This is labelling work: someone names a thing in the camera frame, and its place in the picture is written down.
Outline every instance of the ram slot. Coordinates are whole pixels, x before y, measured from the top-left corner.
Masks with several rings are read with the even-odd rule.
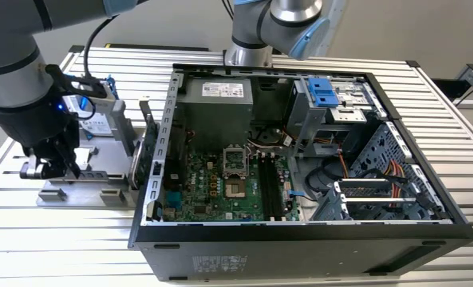
[[[260,158],[257,168],[260,169],[264,218],[280,221],[283,217],[283,204],[275,159],[269,157]]]

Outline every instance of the metal rail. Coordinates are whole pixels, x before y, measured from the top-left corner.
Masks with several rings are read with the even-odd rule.
[[[211,52],[93,48],[91,72],[112,74],[125,116],[144,126],[139,99],[147,97],[160,120],[173,63],[220,65]],[[83,55],[71,53],[64,70],[83,73]],[[283,69],[372,72],[403,116],[420,148],[473,224],[473,128],[448,103],[419,68],[401,61],[312,58],[297,62],[276,56]],[[129,210],[43,209],[36,197],[43,181],[19,178],[24,162],[19,145],[8,140],[0,149],[0,285],[52,284],[164,285],[157,282],[140,252],[127,250],[132,224]],[[401,277],[208,282],[201,285],[269,286],[473,286],[473,243]]]

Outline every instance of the power supply label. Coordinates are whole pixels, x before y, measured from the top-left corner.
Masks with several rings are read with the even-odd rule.
[[[244,84],[204,83],[204,97],[244,97]]]
[[[193,270],[197,273],[243,272],[247,265],[247,255],[193,256]]]

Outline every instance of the orange wire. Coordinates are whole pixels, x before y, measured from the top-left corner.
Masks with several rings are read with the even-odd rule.
[[[345,160],[344,160],[344,158],[343,158],[343,154],[341,154],[341,152],[339,152],[339,160],[341,161],[341,165],[343,165],[343,169],[344,169],[344,176],[345,176],[345,178],[348,178],[348,170],[347,170],[347,164],[345,164]]]

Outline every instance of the blue drive latch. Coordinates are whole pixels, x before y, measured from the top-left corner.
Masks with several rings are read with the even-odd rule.
[[[331,81],[327,78],[308,78],[308,89],[315,97],[315,106],[339,106],[337,95],[333,92]]]

